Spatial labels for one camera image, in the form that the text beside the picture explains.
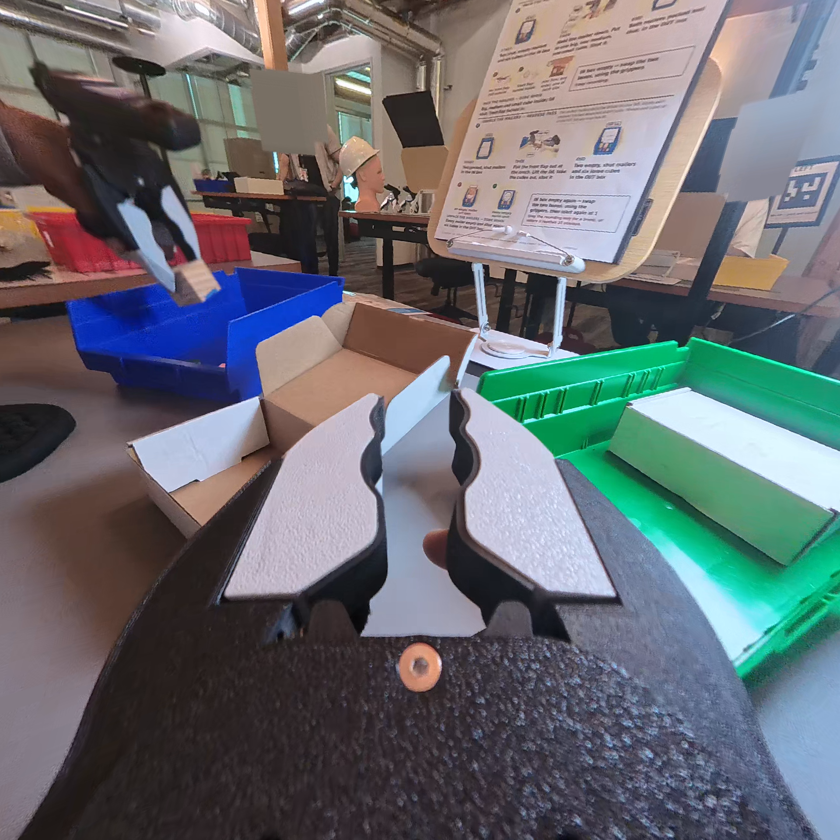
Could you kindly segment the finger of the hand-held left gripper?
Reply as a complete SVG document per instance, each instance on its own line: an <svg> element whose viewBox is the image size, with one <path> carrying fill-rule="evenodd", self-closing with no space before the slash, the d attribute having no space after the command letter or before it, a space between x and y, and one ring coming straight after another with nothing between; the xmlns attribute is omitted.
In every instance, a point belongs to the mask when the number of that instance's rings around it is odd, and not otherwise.
<svg viewBox="0 0 840 840"><path fill-rule="evenodd" d="M193 218L174 185L165 185L160 193L161 215L157 220L157 245L164 261L174 258L179 249L187 262L203 262Z"/></svg>
<svg viewBox="0 0 840 840"><path fill-rule="evenodd" d="M128 256L139 263L168 293L175 293L175 273L163 248L154 238L153 227L146 213L131 198L117 205L121 237Z"/></svg>

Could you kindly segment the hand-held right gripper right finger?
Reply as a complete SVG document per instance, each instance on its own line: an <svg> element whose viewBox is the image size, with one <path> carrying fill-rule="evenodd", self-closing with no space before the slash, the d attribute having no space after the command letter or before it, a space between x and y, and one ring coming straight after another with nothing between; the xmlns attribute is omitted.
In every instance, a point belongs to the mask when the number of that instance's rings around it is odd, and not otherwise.
<svg viewBox="0 0 840 840"><path fill-rule="evenodd" d="M450 395L458 495L448 575L486 625L504 602L533 625L559 625L560 604L616 605L614 582L549 449L472 390Z"/></svg>

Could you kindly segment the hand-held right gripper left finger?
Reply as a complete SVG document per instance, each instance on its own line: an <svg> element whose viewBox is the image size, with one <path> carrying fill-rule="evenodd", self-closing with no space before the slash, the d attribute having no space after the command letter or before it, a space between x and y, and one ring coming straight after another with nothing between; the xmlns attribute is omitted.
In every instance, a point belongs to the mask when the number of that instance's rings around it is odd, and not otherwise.
<svg viewBox="0 0 840 840"><path fill-rule="evenodd" d="M371 393L286 452L238 549L226 601L288 602L298 628L316 604L337 602L364 630L388 570L384 431L384 398Z"/></svg>

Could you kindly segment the wooden cube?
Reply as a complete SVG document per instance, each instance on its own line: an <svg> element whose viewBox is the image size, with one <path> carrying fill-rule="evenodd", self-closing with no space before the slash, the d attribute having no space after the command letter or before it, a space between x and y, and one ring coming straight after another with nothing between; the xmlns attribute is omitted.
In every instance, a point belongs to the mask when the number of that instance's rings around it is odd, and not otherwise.
<svg viewBox="0 0 840 840"><path fill-rule="evenodd" d="M215 275L201 259L175 266L174 279L171 297L180 308L204 303L221 291Z"/></svg>

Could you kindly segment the blue plastic bin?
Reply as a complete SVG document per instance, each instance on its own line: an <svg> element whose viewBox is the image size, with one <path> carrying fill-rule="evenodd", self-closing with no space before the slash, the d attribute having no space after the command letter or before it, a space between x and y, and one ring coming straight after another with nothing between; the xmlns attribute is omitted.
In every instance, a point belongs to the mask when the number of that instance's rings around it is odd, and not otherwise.
<svg viewBox="0 0 840 840"><path fill-rule="evenodd" d="M79 356L123 386L218 403L262 394L256 347L323 315L343 299L344 278L269 268L215 273L220 291L180 308L156 285L69 301Z"/></svg>

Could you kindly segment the white cardboard box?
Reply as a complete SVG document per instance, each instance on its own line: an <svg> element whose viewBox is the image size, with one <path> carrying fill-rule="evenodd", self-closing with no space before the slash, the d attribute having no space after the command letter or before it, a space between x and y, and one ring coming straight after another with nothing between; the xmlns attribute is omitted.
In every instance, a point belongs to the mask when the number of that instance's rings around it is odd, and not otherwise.
<svg viewBox="0 0 840 840"><path fill-rule="evenodd" d="M363 396L384 398L386 453L460 386L476 329L441 318L365 322L355 296L257 345L260 396L128 444L148 496L183 536Z"/></svg>
<svg viewBox="0 0 840 840"><path fill-rule="evenodd" d="M838 535L838 450L688 387L629 402L610 452L778 564Z"/></svg>

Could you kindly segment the green plastic bin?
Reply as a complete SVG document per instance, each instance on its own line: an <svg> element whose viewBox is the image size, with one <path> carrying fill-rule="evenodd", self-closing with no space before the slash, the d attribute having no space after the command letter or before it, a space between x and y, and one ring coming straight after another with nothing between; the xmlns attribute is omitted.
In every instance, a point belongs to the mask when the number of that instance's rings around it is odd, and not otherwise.
<svg viewBox="0 0 840 840"><path fill-rule="evenodd" d="M559 460L598 549L618 524L607 506L642 533L633 560L605 551L626 606L648 600L642 590L684 592L676 610L704 613L744 678L838 619L838 535L776 563L610 452L628 403L683 387L838 450L837 380L701 339L491 371L477 392Z"/></svg>

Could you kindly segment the brown cardboard box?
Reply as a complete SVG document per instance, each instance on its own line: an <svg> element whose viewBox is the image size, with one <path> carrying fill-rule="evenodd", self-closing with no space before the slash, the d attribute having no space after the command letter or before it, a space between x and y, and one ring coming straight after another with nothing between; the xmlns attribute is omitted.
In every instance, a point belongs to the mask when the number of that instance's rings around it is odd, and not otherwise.
<svg viewBox="0 0 840 840"><path fill-rule="evenodd" d="M401 154L406 187L411 193L435 192L448 160L445 145L404 147Z"/></svg>

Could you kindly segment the person's left hand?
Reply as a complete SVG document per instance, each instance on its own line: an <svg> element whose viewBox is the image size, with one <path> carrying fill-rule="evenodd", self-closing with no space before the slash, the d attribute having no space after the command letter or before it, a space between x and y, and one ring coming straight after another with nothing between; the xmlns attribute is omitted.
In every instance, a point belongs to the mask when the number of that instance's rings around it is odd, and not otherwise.
<svg viewBox="0 0 840 840"><path fill-rule="evenodd" d="M1 186L42 186L87 222L98 210L59 122L1 104Z"/></svg>

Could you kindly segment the red plastic bin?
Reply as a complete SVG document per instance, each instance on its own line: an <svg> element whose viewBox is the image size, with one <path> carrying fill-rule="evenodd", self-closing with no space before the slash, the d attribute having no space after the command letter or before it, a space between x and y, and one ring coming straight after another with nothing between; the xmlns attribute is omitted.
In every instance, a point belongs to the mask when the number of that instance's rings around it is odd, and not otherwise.
<svg viewBox="0 0 840 840"><path fill-rule="evenodd" d="M28 217L45 240L53 262L62 269L96 274L138 269L134 261L117 256L103 241L90 235L71 211L31 212ZM250 259L247 227L243 217L194 213L201 255L209 265Z"/></svg>

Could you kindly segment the dark work table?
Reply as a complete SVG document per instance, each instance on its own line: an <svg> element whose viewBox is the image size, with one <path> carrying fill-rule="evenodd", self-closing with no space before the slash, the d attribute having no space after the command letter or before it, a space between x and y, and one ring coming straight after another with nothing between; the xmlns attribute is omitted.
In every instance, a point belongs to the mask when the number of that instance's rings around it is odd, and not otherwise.
<svg viewBox="0 0 840 840"><path fill-rule="evenodd" d="M425 256L433 252L428 245L429 214L340 211L339 216L355 222L361 237L382 241L381 296L385 299L395 295L395 242L423 246Z"/></svg>
<svg viewBox="0 0 840 840"><path fill-rule="evenodd" d="M220 187L193 194L201 197L205 207L225 209L235 217L258 216L266 231L248 234L251 251L295 260L304 274L319 273L316 216L317 209L326 203L325 196L222 192Z"/></svg>

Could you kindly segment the white hard hat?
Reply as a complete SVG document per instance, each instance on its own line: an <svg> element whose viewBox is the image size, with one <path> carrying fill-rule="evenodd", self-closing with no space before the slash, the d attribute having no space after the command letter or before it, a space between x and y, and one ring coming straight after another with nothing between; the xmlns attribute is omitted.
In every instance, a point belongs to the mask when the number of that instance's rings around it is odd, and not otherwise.
<svg viewBox="0 0 840 840"><path fill-rule="evenodd" d="M351 177L380 153L360 136L351 136L339 150L339 167L344 177Z"/></svg>

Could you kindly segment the mannequin head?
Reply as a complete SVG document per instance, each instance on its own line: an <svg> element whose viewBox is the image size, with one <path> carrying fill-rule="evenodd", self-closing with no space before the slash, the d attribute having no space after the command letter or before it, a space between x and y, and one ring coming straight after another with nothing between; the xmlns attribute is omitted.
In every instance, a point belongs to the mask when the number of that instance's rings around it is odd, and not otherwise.
<svg viewBox="0 0 840 840"><path fill-rule="evenodd" d="M379 155L363 163L354 175L359 190L354 211L356 213L377 213L380 209L380 195L385 192L385 176Z"/></svg>

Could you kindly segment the white paper label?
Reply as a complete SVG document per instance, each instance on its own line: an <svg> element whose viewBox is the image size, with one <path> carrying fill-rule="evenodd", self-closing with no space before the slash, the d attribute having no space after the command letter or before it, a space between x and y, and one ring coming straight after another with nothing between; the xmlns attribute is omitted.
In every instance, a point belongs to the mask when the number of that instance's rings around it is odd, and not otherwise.
<svg viewBox="0 0 840 840"><path fill-rule="evenodd" d="M382 325L384 323L393 323L397 319L421 319L421 320L435 320L436 317L414 307L404 306L397 301L384 299L381 297L360 294L353 298L354 303L364 310L363 320L365 322Z"/></svg>

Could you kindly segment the black round mat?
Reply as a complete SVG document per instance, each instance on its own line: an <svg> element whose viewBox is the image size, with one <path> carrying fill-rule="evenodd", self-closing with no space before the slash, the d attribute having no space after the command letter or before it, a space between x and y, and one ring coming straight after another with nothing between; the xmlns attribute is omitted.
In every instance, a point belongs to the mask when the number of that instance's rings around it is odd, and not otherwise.
<svg viewBox="0 0 840 840"><path fill-rule="evenodd" d="M26 403L1 406L1 482L42 463L75 430L75 418L63 407Z"/></svg>

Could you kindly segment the black office chair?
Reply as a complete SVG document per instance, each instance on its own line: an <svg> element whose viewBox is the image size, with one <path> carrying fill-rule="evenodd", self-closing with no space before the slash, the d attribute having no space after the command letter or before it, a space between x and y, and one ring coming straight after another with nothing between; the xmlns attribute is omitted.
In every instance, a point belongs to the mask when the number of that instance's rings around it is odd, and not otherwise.
<svg viewBox="0 0 840 840"><path fill-rule="evenodd" d="M462 309L458 305L458 292L462 289L475 288L475 278L470 263L449 259L441 256L429 256L418 260L414 264L415 272L432 282L432 295L446 292L445 303L439 307L428 309L427 312L436 318L464 324L465 320L478 323L474 313Z"/></svg>

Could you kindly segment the black panel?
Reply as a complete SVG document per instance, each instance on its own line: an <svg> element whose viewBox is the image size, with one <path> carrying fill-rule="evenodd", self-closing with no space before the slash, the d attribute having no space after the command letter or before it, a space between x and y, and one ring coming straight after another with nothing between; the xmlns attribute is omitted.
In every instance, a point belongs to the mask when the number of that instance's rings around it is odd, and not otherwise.
<svg viewBox="0 0 840 840"><path fill-rule="evenodd" d="M403 149L445 145L429 90L385 96L382 105Z"/></svg>

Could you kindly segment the instruction sheet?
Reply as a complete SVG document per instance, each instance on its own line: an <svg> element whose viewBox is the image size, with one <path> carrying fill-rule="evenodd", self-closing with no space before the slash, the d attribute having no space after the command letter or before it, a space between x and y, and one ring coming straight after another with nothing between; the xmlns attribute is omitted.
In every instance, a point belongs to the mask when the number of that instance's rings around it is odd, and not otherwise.
<svg viewBox="0 0 840 840"><path fill-rule="evenodd" d="M617 263L729 5L512 3L436 239L480 261Z"/></svg>

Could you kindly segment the printed marker sign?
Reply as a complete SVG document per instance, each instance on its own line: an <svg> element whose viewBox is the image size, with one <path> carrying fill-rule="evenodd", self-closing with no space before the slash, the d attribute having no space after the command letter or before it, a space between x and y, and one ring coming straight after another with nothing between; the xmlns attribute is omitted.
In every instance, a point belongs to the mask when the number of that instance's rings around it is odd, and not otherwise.
<svg viewBox="0 0 840 840"><path fill-rule="evenodd" d="M774 198L765 228L816 227L830 200L838 159L798 161L780 195Z"/></svg>

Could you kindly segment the wooden post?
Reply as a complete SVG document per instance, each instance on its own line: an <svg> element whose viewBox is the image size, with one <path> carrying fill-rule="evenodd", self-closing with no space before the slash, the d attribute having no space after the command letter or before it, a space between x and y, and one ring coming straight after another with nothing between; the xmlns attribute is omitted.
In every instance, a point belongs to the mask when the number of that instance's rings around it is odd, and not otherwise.
<svg viewBox="0 0 840 840"><path fill-rule="evenodd" d="M252 1L265 68L288 70L284 6L282 1Z"/></svg>

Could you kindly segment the silver air duct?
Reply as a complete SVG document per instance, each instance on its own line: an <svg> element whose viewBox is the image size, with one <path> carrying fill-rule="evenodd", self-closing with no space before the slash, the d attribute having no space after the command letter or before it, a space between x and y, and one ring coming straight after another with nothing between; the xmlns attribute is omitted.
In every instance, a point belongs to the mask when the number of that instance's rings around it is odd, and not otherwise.
<svg viewBox="0 0 840 840"><path fill-rule="evenodd" d="M445 56L440 38L378 2L290 1L282 6L289 61L296 60L321 31L330 27L371 38L418 61Z"/></svg>

